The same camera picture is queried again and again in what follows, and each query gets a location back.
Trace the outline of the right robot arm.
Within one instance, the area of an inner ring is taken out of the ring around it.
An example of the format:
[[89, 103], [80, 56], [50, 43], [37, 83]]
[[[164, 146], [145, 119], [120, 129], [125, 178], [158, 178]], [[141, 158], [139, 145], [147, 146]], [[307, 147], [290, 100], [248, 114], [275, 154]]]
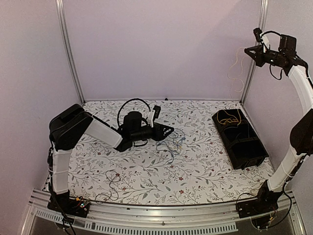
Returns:
[[261, 185], [253, 202], [256, 213], [264, 213], [285, 192], [285, 186], [301, 167], [306, 156], [313, 153], [313, 82], [308, 63], [296, 52], [296, 38], [281, 34], [278, 50], [270, 48], [266, 33], [255, 29], [257, 45], [245, 48], [255, 66], [264, 64], [281, 69], [292, 82], [302, 107], [302, 117], [291, 129], [289, 149], [278, 169]]

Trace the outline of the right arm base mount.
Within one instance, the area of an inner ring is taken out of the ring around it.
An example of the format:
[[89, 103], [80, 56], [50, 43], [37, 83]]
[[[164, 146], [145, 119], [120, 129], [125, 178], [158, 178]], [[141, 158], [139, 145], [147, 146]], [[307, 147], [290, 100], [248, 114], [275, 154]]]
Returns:
[[[254, 196], [253, 200], [239, 202], [239, 198], [244, 194], [252, 196], [250, 193], [240, 194], [235, 202], [236, 211], [240, 218], [256, 216], [251, 219], [251, 223], [254, 228], [258, 230], [267, 230], [276, 227], [287, 218], [291, 211], [292, 198], [285, 191], [282, 193], [274, 193], [274, 196], [270, 198]], [[282, 194], [288, 198], [289, 207], [286, 214], [273, 224], [273, 221], [278, 216], [278, 199]]]

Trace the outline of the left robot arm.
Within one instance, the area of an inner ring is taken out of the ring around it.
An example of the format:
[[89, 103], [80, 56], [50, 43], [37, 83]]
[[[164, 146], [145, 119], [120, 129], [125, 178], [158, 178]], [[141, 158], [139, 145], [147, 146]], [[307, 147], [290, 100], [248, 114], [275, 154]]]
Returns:
[[52, 119], [49, 124], [50, 149], [47, 158], [50, 174], [49, 191], [53, 203], [61, 212], [69, 212], [73, 203], [64, 194], [69, 192], [69, 161], [73, 150], [84, 137], [91, 138], [124, 152], [136, 146], [138, 141], [163, 141], [174, 132], [174, 128], [156, 122], [161, 107], [149, 109], [146, 117], [139, 111], [128, 112], [117, 127], [110, 126], [96, 115], [74, 104]]

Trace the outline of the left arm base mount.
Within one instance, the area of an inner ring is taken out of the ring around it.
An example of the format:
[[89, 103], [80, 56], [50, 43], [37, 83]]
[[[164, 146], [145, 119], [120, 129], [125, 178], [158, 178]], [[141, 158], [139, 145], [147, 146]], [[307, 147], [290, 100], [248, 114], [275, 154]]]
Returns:
[[64, 213], [66, 215], [73, 215], [77, 217], [86, 218], [89, 213], [90, 200], [83, 197], [72, 198], [69, 195], [69, 191], [62, 194], [50, 193], [50, 200], [47, 208]]

